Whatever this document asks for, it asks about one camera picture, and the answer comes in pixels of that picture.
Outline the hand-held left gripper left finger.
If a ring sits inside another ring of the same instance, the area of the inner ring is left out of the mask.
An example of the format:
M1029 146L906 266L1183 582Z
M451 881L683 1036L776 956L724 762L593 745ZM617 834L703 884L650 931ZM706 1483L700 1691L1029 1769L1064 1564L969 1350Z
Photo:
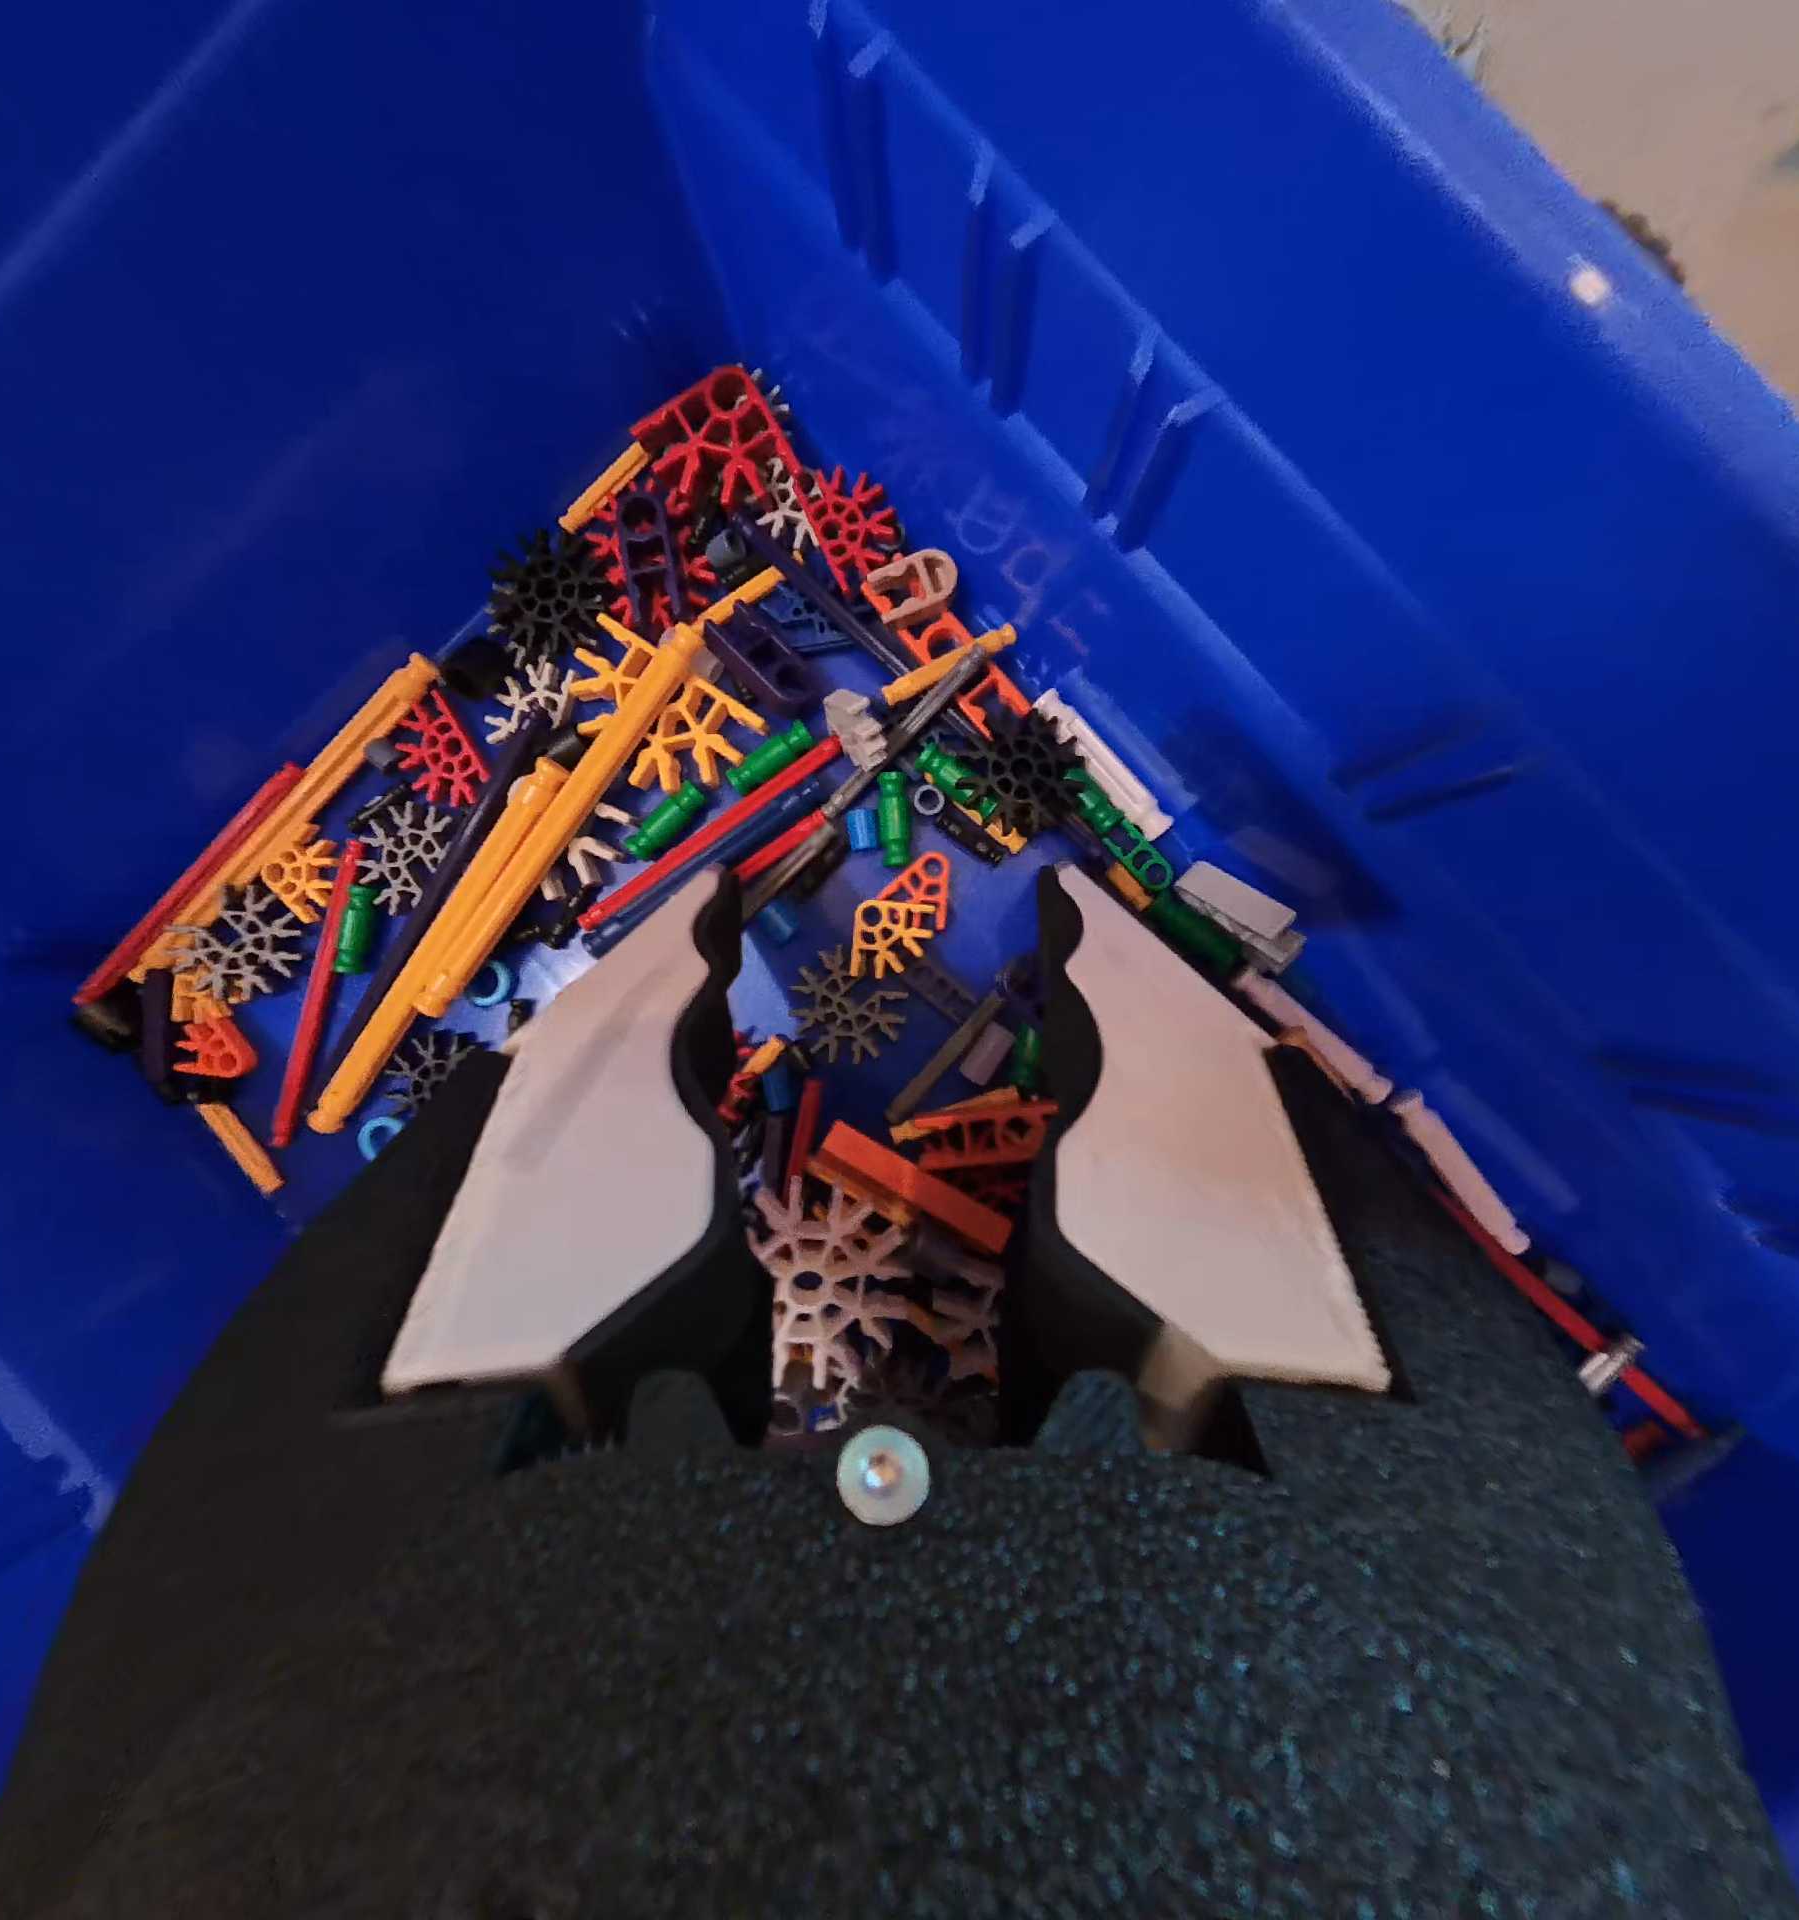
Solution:
M741 958L741 884L707 868L527 1023L482 1118L426 1118L390 1151L385 1220L426 1239L382 1346L385 1417L526 1390L603 1441L639 1391L685 1385L762 1440L770 1286L720 1118Z

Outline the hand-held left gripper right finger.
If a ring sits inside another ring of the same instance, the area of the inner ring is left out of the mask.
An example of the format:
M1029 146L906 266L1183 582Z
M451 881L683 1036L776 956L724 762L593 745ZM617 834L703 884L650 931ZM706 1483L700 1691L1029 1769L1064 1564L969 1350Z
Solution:
M1123 1380L1155 1448L1251 1448L1248 1384L1391 1395L1270 1036L1076 865L1040 872L1037 931L1054 1118L1024 1303L1047 1369Z

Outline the pile of construction toy pieces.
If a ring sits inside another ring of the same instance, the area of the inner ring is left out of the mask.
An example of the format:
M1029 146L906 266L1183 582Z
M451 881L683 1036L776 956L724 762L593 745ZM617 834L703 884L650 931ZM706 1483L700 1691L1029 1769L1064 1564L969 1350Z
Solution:
M1173 822L1059 691L1029 698L960 618L956 565L903 551L869 474L795 456L761 372L711 372L644 420L557 526L502 556L480 633L410 660L287 764L78 988L72 1018L205 1107L265 1194L303 1131L373 1157L478 1048L533 958L603 958L709 868L794 943L835 872L847 920L738 1030L724 1126L778 1220L800 1196L826 1267L780 1286L774 1394L809 1427L867 1394L897 1329L903 1226L1014 1220L1047 1137L1043 989L1000 883L956 881L1068 840L1092 876L1276 1043L1393 1116L1462 1229L1644 1417L1649 1459L1705 1427L1541 1280L1532 1242L1418 1091L1307 1013L1281 975L1307 911L1174 863Z

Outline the blue plastic bin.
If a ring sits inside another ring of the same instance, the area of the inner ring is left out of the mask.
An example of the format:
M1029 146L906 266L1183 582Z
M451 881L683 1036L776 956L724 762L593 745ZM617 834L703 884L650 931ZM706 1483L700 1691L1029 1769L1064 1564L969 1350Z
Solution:
M718 364L1740 1431L1799 1884L1799 413L1400 5L0 5L0 1789L272 1205L72 993Z

